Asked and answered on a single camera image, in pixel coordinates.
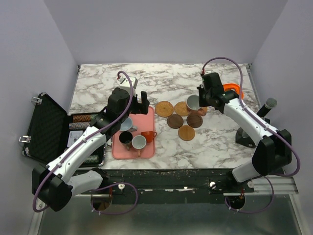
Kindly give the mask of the light wood coaster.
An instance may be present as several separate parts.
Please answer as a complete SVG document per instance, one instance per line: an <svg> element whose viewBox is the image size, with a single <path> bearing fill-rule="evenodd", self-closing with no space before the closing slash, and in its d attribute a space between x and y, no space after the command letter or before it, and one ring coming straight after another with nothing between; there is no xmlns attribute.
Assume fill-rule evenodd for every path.
<svg viewBox="0 0 313 235"><path fill-rule="evenodd" d="M178 130L178 136L183 141L190 141L195 137L195 130L189 125L183 125Z"/></svg>
<svg viewBox="0 0 313 235"><path fill-rule="evenodd" d="M196 111L196 114L199 115L199 116L205 116L206 113L208 111L208 108L207 107L200 107L197 111Z"/></svg>

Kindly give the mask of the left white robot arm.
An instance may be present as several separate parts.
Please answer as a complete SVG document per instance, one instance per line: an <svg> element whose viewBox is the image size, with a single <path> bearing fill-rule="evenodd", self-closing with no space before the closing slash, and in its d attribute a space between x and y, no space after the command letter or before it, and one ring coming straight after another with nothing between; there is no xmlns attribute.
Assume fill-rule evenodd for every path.
<svg viewBox="0 0 313 235"><path fill-rule="evenodd" d="M91 121L82 136L61 156L46 166L32 171L32 193L53 211L60 211L75 195L70 185L75 171L96 149L103 146L130 114L146 115L149 110L147 93L141 92L141 102L133 92L116 88L109 96L107 106Z"/></svg>

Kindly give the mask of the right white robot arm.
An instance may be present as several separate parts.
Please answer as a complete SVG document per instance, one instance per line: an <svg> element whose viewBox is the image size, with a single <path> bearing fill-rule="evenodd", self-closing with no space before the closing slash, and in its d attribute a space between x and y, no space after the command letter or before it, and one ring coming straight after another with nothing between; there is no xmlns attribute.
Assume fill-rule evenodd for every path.
<svg viewBox="0 0 313 235"><path fill-rule="evenodd" d="M243 182L254 177L274 173L291 163L291 134L287 130L279 131L252 112L235 91L225 91L217 73L201 76L199 105L214 107L235 121L256 144L255 152L248 162L231 171L225 179L225 187L235 192Z"/></svg>

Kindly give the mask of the pink mug white inside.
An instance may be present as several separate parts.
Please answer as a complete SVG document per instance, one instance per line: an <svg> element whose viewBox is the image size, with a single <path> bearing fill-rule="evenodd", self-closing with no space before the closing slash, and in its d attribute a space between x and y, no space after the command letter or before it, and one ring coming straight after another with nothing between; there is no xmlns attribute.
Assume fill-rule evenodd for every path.
<svg viewBox="0 0 313 235"><path fill-rule="evenodd" d="M200 108L199 97L197 95L191 95L186 100L188 111L192 114L196 114L196 111Z"/></svg>

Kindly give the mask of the woven rattan coaster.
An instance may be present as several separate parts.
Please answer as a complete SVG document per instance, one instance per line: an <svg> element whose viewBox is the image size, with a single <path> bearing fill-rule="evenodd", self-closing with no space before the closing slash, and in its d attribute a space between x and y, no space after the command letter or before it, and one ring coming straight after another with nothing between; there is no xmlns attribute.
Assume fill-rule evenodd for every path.
<svg viewBox="0 0 313 235"><path fill-rule="evenodd" d="M156 104L155 112L160 117L169 117L174 112L174 106L169 101L161 101Z"/></svg>
<svg viewBox="0 0 313 235"><path fill-rule="evenodd" d="M176 112L176 114L182 117L188 116L190 114L185 101L178 102L174 106L174 111Z"/></svg>

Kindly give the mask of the dark wood coaster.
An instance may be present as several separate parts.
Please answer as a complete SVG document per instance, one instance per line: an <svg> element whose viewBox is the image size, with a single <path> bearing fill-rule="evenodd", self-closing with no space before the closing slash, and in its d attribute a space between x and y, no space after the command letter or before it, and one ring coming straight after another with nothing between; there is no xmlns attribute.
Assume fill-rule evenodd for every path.
<svg viewBox="0 0 313 235"><path fill-rule="evenodd" d="M167 118L167 124L173 129L179 129L183 126L184 120L178 114L172 114Z"/></svg>
<svg viewBox="0 0 313 235"><path fill-rule="evenodd" d="M189 114L186 121L192 128L199 128L203 124L202 117L197 114Z"/></svg>

